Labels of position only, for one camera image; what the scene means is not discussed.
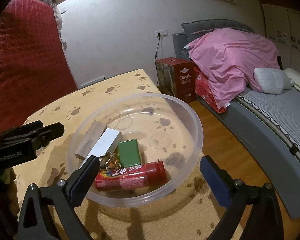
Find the blue gripper pad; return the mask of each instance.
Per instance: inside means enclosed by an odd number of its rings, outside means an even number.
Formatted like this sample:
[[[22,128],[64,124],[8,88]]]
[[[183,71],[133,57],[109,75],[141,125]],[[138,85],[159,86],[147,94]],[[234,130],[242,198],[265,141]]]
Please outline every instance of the blue gripper pad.
[[[224,180],[232,180],[230,175],[220,169],[210,156],[202,157],[200,161],[200,171],[207,181],[212,193],[220,206],[228,208],[231,205],[231,190]]]

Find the white diamond logo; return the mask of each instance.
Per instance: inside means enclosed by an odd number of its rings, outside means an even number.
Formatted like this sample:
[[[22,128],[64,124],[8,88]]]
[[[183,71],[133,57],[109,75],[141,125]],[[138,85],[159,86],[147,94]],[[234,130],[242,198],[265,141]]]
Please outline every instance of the white diamond logo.
[[[183,70],[181,70],[180,72],[182,72],[182,73],[187,73],[189,71],[189,69],[187,69],[187,68],[184,68]]]

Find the gray headboard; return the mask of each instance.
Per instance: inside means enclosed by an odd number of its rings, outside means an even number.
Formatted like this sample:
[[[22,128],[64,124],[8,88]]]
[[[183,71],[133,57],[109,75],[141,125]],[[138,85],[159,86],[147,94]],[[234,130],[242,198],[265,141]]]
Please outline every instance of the gray headboard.
[[[191,41],[209,33],[213,32],[216,29],[222,28],[232,28],[236,30],[241,30],[244,32],[252,32],[253,29],[249,26],[242,24],[240,22],[227,20],[227,19],[215,19],[215,20],[204,20],[204,21],[195,21],[191,23],[181,24],[184,33],[174,33],[173,45],[176,53],[176,58],[182,58],[189,60],[189,56],[186,50],[183,48]]]

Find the metal screw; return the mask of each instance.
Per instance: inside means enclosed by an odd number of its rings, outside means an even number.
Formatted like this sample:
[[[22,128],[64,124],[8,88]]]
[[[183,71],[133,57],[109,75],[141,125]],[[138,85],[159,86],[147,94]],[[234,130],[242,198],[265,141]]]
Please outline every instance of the metal screw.
[[[59,181],[57,182],[57,185],[58,185],[59,187],[61,187],[61,186],[63,186],[65,183],[66,183],[66,181],[65,181],[64,179],[61,179],[61,180],[59,180]]]
[[[36,186],[37,186],[37,185],[33,183],[33,184],[30,184],[30,185],[29,185],[29,188],[30,188],[31,190],[34,190],[34,189],[36,188]]]
[[[243,185],[243,181],[241,179],[236,179],[234,181],[234,183],[237,185],[237,186],[242,186]]]
[[[266,183],[266,184],[265,184],[265,187],[266,187],[267,189],[272,189],[272,185],[271,185],[270,183]]]

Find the yellow tablecloth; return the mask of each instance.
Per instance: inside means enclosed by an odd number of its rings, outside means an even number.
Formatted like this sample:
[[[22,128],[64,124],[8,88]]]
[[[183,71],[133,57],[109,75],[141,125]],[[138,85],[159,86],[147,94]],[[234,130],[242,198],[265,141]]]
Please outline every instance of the yellow tablecloth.
[[[82,121],[101,106],[137,93],[159,93],[144,70],[139,69],[73,92],[32,114],[26,121],[49,125],[61,122],[65,133],[51,141],[33,161],[14,167],[20,206],[29,184],[52,185],[69,177],[67,151],[72,135]],[[58,231],[63,231],[51,208]],[[199,164],[176,190],[150,204],[136,208],[111,208],[85,199],[75,211],[94,239],[205,239],[217,225],[224,209],[218,206],[204,181]],[[239,226],[234,239],[242,232]]]

